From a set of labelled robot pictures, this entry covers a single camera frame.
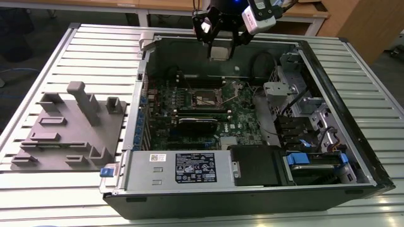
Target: blue latch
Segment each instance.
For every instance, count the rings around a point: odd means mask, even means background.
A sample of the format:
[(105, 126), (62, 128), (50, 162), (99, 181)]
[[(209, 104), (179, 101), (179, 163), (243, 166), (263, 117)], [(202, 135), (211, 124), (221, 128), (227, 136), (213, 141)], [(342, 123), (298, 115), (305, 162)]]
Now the blue latch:
[(310, 144), (306, 140), (301, 140), (301, 142), (303, 143), (303, 145), (305, 145), (307, 148), (311, 148), (311, 144)]
[(349, 157), (345, 153), (341, 154), (341, 158), (342, 158), (343, 163), (347, 164), (349, 163)]
[(114, 177), (114, 170), (113, 168), (102, 168), (101, 177)]
[(307, 153), (293, 153), (286, 158), (290, 165), (310, 164)]

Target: cable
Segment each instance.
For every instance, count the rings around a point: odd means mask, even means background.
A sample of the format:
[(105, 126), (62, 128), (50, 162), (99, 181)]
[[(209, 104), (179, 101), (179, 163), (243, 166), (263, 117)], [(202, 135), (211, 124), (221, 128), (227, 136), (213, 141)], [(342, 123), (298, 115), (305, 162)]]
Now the cable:
[(287, 7), (283, 7), (285, 12), (287, 12), (293, 8), (293, 6), (297, 5), (298, 2), (299, 0), (293, 0), (290, 5)]
[(335, 127), (334, 127), (334, 126), (329, 126), (329, 127), (326, 128), (326, 130), (322, 132), (321, 139), (319, 139), (319, 143), (318, 143), (318, 147), (317, 147), (317, 153), (319, 153), (321, 150), (322, 150), (322, 143), (323, 143), (323, 140), (325, 140), (327, 131), (329, 131), (330, 129), (335, 129)]
[(277, 134), (277, 133), (270, 132), (269, 130), (266, 130), (266, 129), (262, 127), (261, 121), (258, 121), (258, 123), (259, 123), (261, 128), (262, 128), (267, 133), (270, 133), (270, 134), (273, 134), (273, 135), (275, 135), (275, 136), (281, 136), (279, 134)]
[(234, 98), (238, 98), (239, 96), (234, 96), (231, 97), (229, 100), (226, 100), (221, 105), (223, 105), (225, 103), (227, 103), (230, 100), (233, 100)]
[(33, 68), (15, 68), (15, 69), (3, 70), (3, 71), (0, 71), (0, 73), (9, 72), (9, 71), (14, 71), (14, 70), (15, 70), (15, 71), (33, 70), (33, 71), (41, 72), (39, 70), (33, 69)]
[(258, 61), (258, 58), (259, 56), (265, 54), (266, 56), (270, 56), (274, 60), (274, 69), (278, 68), (278, 61), (277, 61), (277, 58), (275, 56), (267, 51), (267, 50), (263, 50), (258, 53), (255, 53), (255, 55), (251, 57), (250, 59), (250, 74), (249, 74), (249, 77), (250, 77), (250, 81), (253, 81), (255, 79), (255, 73), (254, 73), (254, 66), (255, 66), (255, 63)]
[(285, 115), (286, 111), (293, 107), (293, 105), (299, 101), (299, 99), (302, 99), (302, 97), (305, 96), (305, 94), (310, 91), (310, 87), (306, 87), (306, 89), (299, 93), (299, 95), (297, 96), (297, 98), (291, 101), (291, 103), (286, 106), (286, 108), (283, 109), (281, 115)]
[(337, 139), (337, 142), (329, 146), (329, 151), (334, 151), (334, 149), (341, 145), (342, 142), (341, 138), (337, 136), (337, 132), (334, 133), (334, 137)]

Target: aluminum slatted table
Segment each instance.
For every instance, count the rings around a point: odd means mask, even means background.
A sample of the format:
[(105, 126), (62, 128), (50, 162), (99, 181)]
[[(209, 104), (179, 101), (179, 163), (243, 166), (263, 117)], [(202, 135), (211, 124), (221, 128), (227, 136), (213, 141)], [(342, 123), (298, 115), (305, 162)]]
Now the aluminum slatted table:
[[(99, 100), (109, 96), (131, 103), (142, 59), (142, 32), (193, 34), (191, 30), (81, 25), (69, 29), (0, 137), (0, 171), (42, 111), (45, 92), (61, 92), (81, 80)], [(365, 132), (398, 188), (385, 195), (354, 200), (323, 212), (237, 217), (129, 221), (106, 204), (99, 173), (0, 174), (0, 226), (403, 226), (404, 223), (404, 111), (350, 43), (338, 38), (259, 35), (259, 38), (306, 39), (318, 55), (346, 105)], [(126, 135), (126, 122), (121, 138)], [(122, 142), (117, 160), (121, 160)]]

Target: blue tab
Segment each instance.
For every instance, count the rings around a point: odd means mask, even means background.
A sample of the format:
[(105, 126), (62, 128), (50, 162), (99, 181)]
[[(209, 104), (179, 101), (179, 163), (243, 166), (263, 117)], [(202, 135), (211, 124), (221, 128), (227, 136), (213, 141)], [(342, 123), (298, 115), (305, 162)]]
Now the blue tab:
[(135, 137), (134, 142), (135, 142), (135, 145), (139, 145), (139, 144), (141, 144), (141, 137), (139, 137), (139, 136)]
[(135, 132), (141, 135), (142, 134), (142, 128), (137, 127)]
[(349, 163), (349, 157), (345, 153), (341, 154), (341, 158), (342, 158), (343, 163), (347, 164)]
[(306, 140), (301, 140), (301, 142), (303, 143), (303, 145), (305, 145), (307, 148), (311, 148), (311, 144), (310, 144)]
[(307, 153), (293, 153), (286, 158), (290, 165), (310, 164), (310, 157)]
[(113, 168), (102, 168), (101, 177), (114, 177), (114, 169)]
[(143, 117), (145, 117), (145, 113), (143, 113), (142, 111), (139, 111), (138, 117), (139, 117), (139, 118), (143, 118)]

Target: warning label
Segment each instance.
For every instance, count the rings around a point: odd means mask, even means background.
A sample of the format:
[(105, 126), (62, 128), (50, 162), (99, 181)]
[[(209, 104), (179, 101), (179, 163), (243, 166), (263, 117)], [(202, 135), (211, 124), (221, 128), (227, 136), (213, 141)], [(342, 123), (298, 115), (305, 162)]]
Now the warning label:
[(215, 153), (177, 154), (177, 182), (218, 182)]

